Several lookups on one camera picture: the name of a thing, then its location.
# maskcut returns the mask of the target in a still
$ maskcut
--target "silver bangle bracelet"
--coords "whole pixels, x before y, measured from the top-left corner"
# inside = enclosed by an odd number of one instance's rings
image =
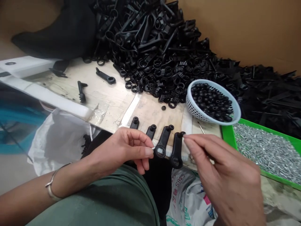
[[[57,173],[61,168],[59,168],[58,170],[56,170],[56,171],[54,172],[54,174],[53,174],[52,177],[51,177],[50,182],[47,183],[47,184],[45,185],[45,187],[46,187],[47,190],[48,190],[48,194],[49,194],[50,198],[52,198],[52,200],[54,200],[54,201],[56,201],[56,202],[62,200],[62,198],[59,198],[59,197],[57,197],[56,195],[54,195],[54,194],[52,193],[52,190],[51,190],[51,184],[52,184],[52,182],[53,182],[54,176],[56,175],[56,173]]]

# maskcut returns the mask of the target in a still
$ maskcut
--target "green plastic tray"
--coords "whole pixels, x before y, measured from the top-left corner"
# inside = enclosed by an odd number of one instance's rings
[[[245,119],[240,119],[238,123],[239,124],[245,124],[247,126],[257,128],[257,129],[262,129],[264,131],[270,132],[272,134],[281,136],[281,137],[289,140],[291,142],[291,144],[294,146],[295,150],[301,155],[301,140],[299,140],[297,138],[294,138],[294,137],[291,137],[291,136],[288,136],[286,134],[277,132],[275,130],[266,128],[264,126],[258,125],[256,123],[250,122],[250,121],[245,120]],[[222,133],[223,133],[224,141],[227,142],[230,146],[232,146],[236,150],[238,150],[233,127],[232,126],[222,126]],[[293,183],[293,182],[291,182],[287,179],[284,179],[282,177],[276,176],[274,174],[268,173],[268,172],[263,171],[263,170],[261,170],[261,175],[263,175],[265,177],[268,177],[268,178],[271,178],[275,181],[281,182],[283,184],[290,185],[291,187],[301,191],[301,185],[295,184],[295,183]]]

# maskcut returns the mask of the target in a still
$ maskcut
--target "plastic bag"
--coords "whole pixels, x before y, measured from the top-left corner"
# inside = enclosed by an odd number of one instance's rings
[[[167,226],[212,226],[216,219],[198,174],[186,168],[173,169]]]
[[[37,130],[28,152],[36,174],[41,176],[78,161],[85,143],[83,135],[95,137],[96,131],[84,120],[55,109]]]

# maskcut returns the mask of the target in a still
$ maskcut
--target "workbench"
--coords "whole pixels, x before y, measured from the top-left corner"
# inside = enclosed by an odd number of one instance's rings
[[[95,74],[96,67],[113,76],[116,84],[110,85],[98,77]],[[133,117],[137,116],[140,121],[139,130],[146,132],[150,125],[157,126],[154,145],[157,144],[164,126],[172,124],[174,130],[166,148],[167,156],[170,156],[172,151],[174,133],[202,133],[197,119],[188,112],[186,104],[178,104],[175,109],[171,109],[148,93],[132,93],[130,89],[125,88],[125,81],[112,62],[100,67],[96,62],[85,64],[81,58],[75,59],[70,62],[65,74],[67,78],[57,77],[46,71],[24,79],[9,75],[0,77],[0,81],[111,133],[120,126],[130,127]],[[77,81],[88,84],[83,89],[87,100],[85,104],[80,103]],[[161,109],[162,106],[166,106],[165,111]],[[206,134],[222,137],[219,125],[199,122]],[[185,145],[182,147],[182,158],[185,167],[197,170]],[[261,188],[265,204],[301,219],[300,191],[264,176],[261,176]]]

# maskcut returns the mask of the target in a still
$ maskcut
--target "black cloth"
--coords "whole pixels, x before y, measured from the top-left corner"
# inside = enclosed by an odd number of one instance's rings
[[[83,56],[93,45],[95,15],[85,0],[64,0],[58,18],[37,32],[23,32],[12,42],[26,54],[37,58],[70,60]]]
[[[111,135],[110,132],[102,130],[85,150],[82,158],[91,154],[95,148],[105,142]],[[149,163],[150,170],[146,171],[143,177],[153,195],[161,219],[161,225],[163,226],[166,225],[165,218],[172,196],[172,167],[167,159],[159,159],[156,157],[150,159]],[[136,165],[131,161],[125,164],[137,169]]]

